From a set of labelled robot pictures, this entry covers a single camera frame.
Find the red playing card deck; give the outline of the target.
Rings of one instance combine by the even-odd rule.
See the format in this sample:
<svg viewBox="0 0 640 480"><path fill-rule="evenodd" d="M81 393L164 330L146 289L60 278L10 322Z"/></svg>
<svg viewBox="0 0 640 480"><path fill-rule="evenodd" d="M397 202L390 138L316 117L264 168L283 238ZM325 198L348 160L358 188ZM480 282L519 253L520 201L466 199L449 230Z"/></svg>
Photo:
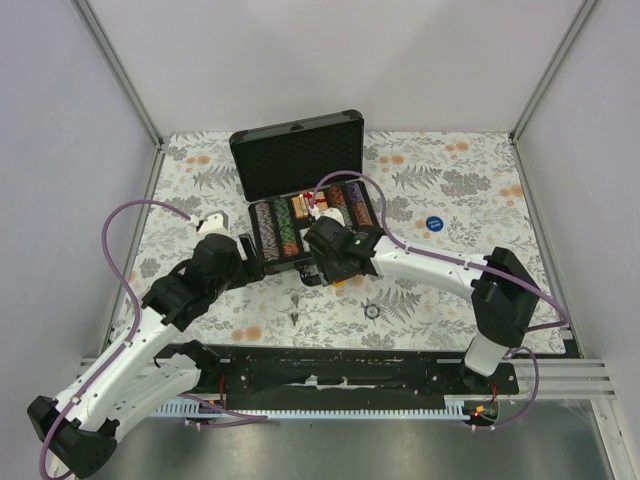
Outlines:
<svg viewBox="0 0 640 480"><path fill-rule="evenodd" d="M311 197L312 197L312 192L307 191L290 198L291 205L294 211L294 217L296 219L302 219L310 215L310 211L312 209ZM315 195L314 206L317 207L320 211L323 211L329 208L329 204L326 199L326 196L322 191L319 191Z"/></svg>

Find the black poker set case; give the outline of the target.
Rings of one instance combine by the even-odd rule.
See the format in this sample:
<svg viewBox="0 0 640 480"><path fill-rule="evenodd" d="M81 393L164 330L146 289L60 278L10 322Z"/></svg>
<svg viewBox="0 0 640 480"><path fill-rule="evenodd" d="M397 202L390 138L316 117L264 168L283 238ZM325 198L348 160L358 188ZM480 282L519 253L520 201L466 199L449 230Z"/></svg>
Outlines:
<svg viewBox="0 0 640 480"><path fill-rule="evenodd" d="M243 194L249 203L252 231L265 273L275 275L287 271L298 271L302 280L302 266L312 257L304 235L318 216L330 209L337 211L335 218L344 226L341 212L333 208L328 197L331 186L340 186L349 210L354 228L359 230L353 212L347 185L357 182L364 194L370 213L379 222L372 208L372 202L365 185L357 174L363 170L364 118L357 110L296 120L271 126L241 130L229 138L229 147L239 175ZM290 198L311 191L312 209L308 217L296 219ZM315 195L322 191L329 208L320 211L314 206ZM286 257L278 229L274 210L274 200L286 201L294 224L300 254ZM255 206L267 203L273 219L280 258L265 260Z"/></svg>

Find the blue small blind button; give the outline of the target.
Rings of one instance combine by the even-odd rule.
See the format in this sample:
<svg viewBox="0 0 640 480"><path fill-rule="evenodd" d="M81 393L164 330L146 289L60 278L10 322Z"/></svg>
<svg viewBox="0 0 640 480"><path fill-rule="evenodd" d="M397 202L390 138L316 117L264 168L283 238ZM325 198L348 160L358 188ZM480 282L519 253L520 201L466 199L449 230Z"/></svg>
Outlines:
<svg viewBox="0 0 640 480"><path fill-rule="evenodd" d="M439 232L444 228L444 222L439 216L429 216L425 221L425 227L431 232Z"/></svg>

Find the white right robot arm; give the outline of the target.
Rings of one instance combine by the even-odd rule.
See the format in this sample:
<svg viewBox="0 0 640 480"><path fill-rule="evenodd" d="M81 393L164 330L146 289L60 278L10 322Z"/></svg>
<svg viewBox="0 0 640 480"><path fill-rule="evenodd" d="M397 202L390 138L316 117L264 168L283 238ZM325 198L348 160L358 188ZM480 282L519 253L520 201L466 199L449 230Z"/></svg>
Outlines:
<svg viewBox="0 0 640 480"><path fill-rule="evenodd" d="M489 387L498 364L522 345L539 301L537 284L515 254L501 247L483 256L412 246L378 226L354 231L336 213L321 213L304 235L322 282L358 275L404 279L469 302L477 333L457 377L469 393Z"/></svg>

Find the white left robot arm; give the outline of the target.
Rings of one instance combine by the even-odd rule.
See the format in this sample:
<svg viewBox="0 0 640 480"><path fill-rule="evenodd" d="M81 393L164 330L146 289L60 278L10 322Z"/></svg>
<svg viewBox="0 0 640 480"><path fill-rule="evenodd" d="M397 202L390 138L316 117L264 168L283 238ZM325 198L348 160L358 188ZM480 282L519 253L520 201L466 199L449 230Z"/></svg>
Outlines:
<svg viewBox="0 0 640 480"><path fill-rule="evenodd" d="M29 405L29 420L42 442L42 478L51 476L50 457L66 466L63 478L92 476L124 437L163 404L193 388L206 393L219 384L219 358L198 341L179 347L155 373L137 378L223 293L264 277L251 238L232 237L224 212L188 221L199 237L192 255L155 280L143 297L131 298L131 326L68 387Z"/></svg>

